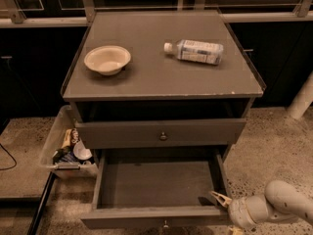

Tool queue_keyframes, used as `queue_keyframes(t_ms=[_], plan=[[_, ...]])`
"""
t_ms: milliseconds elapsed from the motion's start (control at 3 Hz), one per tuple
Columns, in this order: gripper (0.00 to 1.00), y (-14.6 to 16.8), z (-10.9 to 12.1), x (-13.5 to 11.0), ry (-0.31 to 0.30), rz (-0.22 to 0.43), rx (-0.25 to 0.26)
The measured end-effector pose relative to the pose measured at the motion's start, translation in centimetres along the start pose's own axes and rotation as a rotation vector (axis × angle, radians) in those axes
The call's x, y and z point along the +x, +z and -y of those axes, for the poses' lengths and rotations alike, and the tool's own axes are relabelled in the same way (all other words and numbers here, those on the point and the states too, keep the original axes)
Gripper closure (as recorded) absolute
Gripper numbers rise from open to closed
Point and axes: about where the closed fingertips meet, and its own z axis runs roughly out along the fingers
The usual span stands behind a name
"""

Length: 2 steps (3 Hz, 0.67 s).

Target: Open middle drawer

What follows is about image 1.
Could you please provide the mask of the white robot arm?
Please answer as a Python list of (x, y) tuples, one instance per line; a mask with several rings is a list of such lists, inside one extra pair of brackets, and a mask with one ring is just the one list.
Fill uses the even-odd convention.
[(313, 225), (313, 200), (282, 180), (272, 180), (262, 194), (231, 199), (211, 191), (210, 195), (227, 209), (232, 225), (228, 235), (245, 235), (257, 224), (294, 223), (300, 219)]

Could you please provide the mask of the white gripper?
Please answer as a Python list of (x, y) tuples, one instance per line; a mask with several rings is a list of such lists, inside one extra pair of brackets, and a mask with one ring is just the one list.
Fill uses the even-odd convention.
[(251, 228), (265, 220), (265, 197), (263, 195), (232, 200), (215, 191), (211, 191), (210, 194), (222, 207), (228, 208), (229, 216), (233, 224), (237, 226), (230, 226), (228, 235), (244, 235), (241, 228)]

